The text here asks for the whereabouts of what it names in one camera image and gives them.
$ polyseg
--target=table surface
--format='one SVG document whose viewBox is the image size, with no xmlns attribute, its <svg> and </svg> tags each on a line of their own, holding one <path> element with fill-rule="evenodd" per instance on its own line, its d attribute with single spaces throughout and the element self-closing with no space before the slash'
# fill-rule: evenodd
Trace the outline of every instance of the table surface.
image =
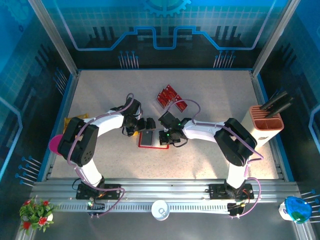
<svg viewBox="0 0 320 240">
<path fill-rule="evenodd" d="M 83 70 L 74 94 L 68 117 L 89 114 L 96 117 L 125 103 L 128 93 L 141 102 L 143 117 L 158 118 L 163 110 L 156 97 L 170 84 L 185 99 L 201 106 L 196 117 L 204 122 L 224 122 L 244 118 L 257 99 L 248 71 L 235 70 Z M 182 120 L 198 110 L 192 102 L 180 113 L 174 106 L 171 113 Z M 269 144 L 257 149 L 264 160 L 252 163 L 249 176 L 277 179 L 278 174 Z M 189 140 L 181 148 L 148 149 L 138 147 L 138 137 L 126 137 L 114 129 L 97 140 L 93 160 L 105 178 L 171 178 L 224 179 L 228 165 L 216 143 Z M 57 156 L 52 178 L 76 177 L 62 157 Z"/>
</svg>

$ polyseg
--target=phone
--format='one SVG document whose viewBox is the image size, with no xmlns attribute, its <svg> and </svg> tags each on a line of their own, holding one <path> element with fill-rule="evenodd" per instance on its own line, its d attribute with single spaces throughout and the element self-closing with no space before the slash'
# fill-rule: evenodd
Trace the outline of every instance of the phone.
<svg viewBox="0 0 320 240">
<path fill-rule="evenodd" d="M 154 131 L 152 130 L 143 130 L 141 133 L 141 147 L 151 147 L 153 144 L 153 135 Z"/>
</svg>

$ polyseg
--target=black bracket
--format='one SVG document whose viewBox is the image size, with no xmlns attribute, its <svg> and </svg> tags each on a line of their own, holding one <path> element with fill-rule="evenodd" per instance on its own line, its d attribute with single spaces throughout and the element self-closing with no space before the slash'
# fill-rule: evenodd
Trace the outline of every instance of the black bracket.
<svg viewBox="0 0 320 240">
<path fill-rule="evenodd" d="M 237 200 L 246 200 L 248 199 L 248 196 L 245 192 L 245 190 L 248 195 L 249 199 L 255 199 L 254 191 L 252 189 L 251 184 L 245 184 L 241 190 L 239 191 L 238 196 L 236 197 Z M 233 199 L 228 192 L 226 191 L 226 186 L 224 184 L 209 184 L 209 189 L 205 190 L 206 193 L 209 193 L 210 200 L 223 200 L 223 199 Z"/>
<path fill-rule="evenodd" d="M 121 188 L 120 184 L 104 184 L 103 186 L 103 189 L 118 189 L 118 188 Z M 95 189 L 89 187 L 88 185 L 82 182 L 78 185 L 75 199 L 89 200 L 92 197 L 92 198 L 96 198 L 97 200 L 118 200 L 121 195 L 121 192 L 117 190 L 107 191 L 106 194 L 101 197 L 99 197 L 100 195 L 99 193 L 102 193 L 102 192 L 96 191 Z"/>
</svg>

